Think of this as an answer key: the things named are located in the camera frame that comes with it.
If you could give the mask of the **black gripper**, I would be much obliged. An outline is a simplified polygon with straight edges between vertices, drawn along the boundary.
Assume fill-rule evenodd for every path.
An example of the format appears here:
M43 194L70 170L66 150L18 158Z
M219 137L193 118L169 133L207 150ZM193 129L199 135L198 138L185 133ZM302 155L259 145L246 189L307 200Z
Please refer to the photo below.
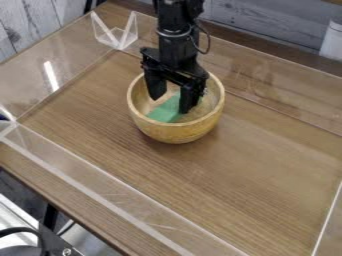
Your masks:
M158 48L142 47L142 68L150 97L157 101L167 92L167 82L181 87L179 111L187 114L203 94L209 73L198 63L199 32L158 32Z

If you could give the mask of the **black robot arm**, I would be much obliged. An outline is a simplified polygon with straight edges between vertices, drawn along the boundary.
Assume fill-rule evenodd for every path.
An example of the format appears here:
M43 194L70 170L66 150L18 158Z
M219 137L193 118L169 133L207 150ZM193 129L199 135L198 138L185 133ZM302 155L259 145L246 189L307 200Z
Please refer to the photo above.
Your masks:
M205 0L153 0L158 15L158 48L142 47L142 68L150 97L167 92L167 82L181 87L179 112L186 114L205 95L209 72L198 63L199 33L209 33L198 23Z

